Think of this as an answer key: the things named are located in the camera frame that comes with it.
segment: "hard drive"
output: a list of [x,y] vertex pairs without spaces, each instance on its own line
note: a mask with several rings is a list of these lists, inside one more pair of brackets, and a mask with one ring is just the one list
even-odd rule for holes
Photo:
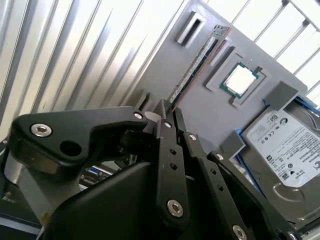
[[320,217],[319,127],[319,116],[293,101],[269,106],[241,135],[241,156],[263,194],[298,230]]

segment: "corrugated metal wall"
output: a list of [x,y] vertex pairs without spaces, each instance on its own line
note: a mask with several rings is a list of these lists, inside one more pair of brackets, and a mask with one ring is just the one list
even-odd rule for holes
[[0,0],[0,140],[18,115],[119,106],[183,0]]

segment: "gray plastic bracket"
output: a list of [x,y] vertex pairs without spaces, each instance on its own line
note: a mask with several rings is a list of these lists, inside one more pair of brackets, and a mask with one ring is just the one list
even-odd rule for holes
[[140,106],[143,104],[143,102],[147,98],[147,92],[144,89],[141,89],[137,93],[133,94],[129,100],[127,101],[127,106],[132,106],[135,108],[140,108]]
[[265,101],[275,110],[283,110],[299,94],[294,87],[280,81],[280,83],[265,97]]
[[181,31],[177,35],[176,41],[185,48],[189,48],[205,23],[206,19],[193,10]]
[[220,145],[223,156],[226,159],[234,158],[244,147],[245,142],[236,131],[233,131]]
[[205,85],[214,93],[218,91],[221,81],[225,79],[226,75],[230,73],[231,69],[236,65],[236,63],[241,62],[241,60],[246,57],[246,55],[235,46],[230,47],[228,52],[228,57],[221,63],[221,65],[216,66],[216,69],[218,68],[217,71]]
[[233,96],[230,99],[229,102],[233,106],[240,108],[247,99],[254,98],[272,76],[266,69],[262,68],[261,66],[258,66],[254,70],[254,72],[258,74],[259,78],[252,83],[252,85],[248,88],[248,90],[241,98],[236,98]]

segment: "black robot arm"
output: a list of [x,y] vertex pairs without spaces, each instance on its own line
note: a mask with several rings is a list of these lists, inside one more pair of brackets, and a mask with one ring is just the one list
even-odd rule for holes
[[[127,155],[136,162],[80,191],[84,169]],[[20,116],[3,164],[43,240],[301,239],[165,100],[145,115],[128,106]]]

